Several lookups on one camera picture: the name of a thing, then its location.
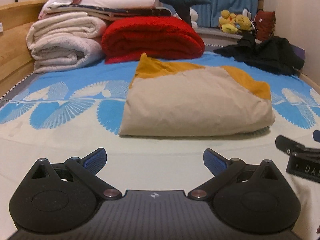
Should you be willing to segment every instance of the red cushion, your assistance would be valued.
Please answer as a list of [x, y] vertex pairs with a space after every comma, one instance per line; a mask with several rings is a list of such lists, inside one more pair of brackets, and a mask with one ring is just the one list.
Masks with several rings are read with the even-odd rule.
[[254, 21], [257, 27], [256, 39], [265, 41], [273, 37], [276, 27], [276, 13], [258, 11], [254, 17]]
[[186, 22], [175, 17], [131, 17], [117, 20], [105, 31], [101, 42], [106, 63], [149, 57], [184, 59], [201, 57], [204, 42]]

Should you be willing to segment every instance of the purple object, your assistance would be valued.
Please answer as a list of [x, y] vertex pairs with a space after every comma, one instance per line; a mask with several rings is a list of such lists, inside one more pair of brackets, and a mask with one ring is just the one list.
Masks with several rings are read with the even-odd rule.
[[316, 141], [316, 142], [320, 142], [320, 131], [319, 130], [315, 130], [313, 132], [313, 139]]
[[302, 48], [299, 48], [297, 46], [294, 46], [291, 44], [291, 48], [293, 49], [294, 53], [301, 59], [305, 60], [305, 50]]

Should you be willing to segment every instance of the blue gripper pad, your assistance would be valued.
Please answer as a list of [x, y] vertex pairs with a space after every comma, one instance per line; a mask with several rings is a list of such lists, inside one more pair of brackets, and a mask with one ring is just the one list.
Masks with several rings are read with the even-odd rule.
[[107, 152], [99, 148], [82, 159], [82, 166], [96, 175], [107, 163]]
[[214, 176], [223, 172], [228, 166], [228, 160], [211, 149], [204, 151], [203, 162]]

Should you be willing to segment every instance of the black jacket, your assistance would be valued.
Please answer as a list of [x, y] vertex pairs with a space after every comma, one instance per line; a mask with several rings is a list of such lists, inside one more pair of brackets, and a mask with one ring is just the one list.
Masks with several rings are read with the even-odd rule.
[[275, 74], [293, 75], [294, 69], [300, 70], [304, 65], [285, 38], [272, 37], [257, 45], [251, 34], [245, 34], [237, 43], [214, 52]]

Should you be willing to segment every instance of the blue bedsheet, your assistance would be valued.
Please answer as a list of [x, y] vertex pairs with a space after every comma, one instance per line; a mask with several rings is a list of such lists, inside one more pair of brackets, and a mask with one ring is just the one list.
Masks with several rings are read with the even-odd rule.
[[[310, 129], [320, 116], [320, 95], [296, 76], [274, 75], [255, 67], [205, 52], [201, 58], [178, 60], [206, 66], [231, 65], [249, 73], [257, 81], [269, 83], [273, 108], [287, 121]], [[117, 134], [128, 91], [138, 62], [105, 65], [46, 73], [0, 110], [0, 124], [32, 111], [34, 129], [54, 129], [83, 114], [95, 103], [96, 118], [106, 130]]]

